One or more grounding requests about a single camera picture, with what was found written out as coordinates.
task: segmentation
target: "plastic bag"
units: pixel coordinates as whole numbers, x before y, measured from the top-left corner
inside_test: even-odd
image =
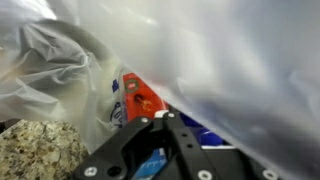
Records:
[[[319,1],[70,4],[167,102],[284,179],[320,176]]]
[[[36,20],[1,36],[0,122],[70,122],[92,152],[118,129],[111,116],[120,94],[112,85],[121,65],[80,28]]]

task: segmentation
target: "translucent plastic bag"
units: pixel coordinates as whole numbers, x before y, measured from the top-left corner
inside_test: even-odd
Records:
[[[92,152],[117,129],[110,116],[121,66],[71,15],[55,21],[44,2],[0,2],[0,122],[70,122]]]
[[[70,4],[170,104],[284,179],[318,179],[319,1]]]

